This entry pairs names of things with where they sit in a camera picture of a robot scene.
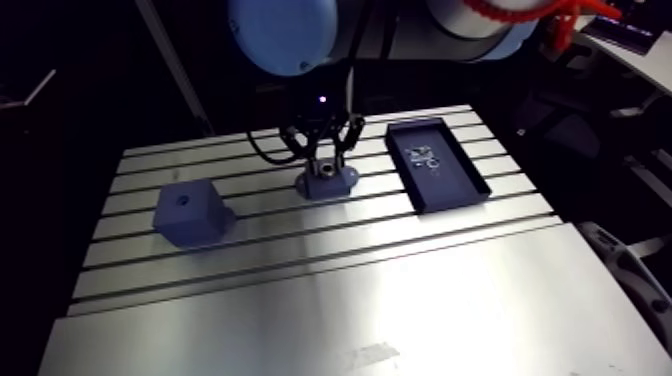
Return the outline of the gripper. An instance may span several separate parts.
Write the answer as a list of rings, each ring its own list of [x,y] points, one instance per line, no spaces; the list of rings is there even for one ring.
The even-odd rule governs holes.
[[[280,163],[305,159],[307,171],[315,174],[316,149],[322,137],[322,127],[329,123],[337,127],[331,136],[334,166],[344,168],[344,154],[356,146],[366,124],[362,115],[349,117],[346,80],[295,78],[289,82],[288,93],[288,117],[286,126],[280,128],[280,138],[291,156],[281,159]]]

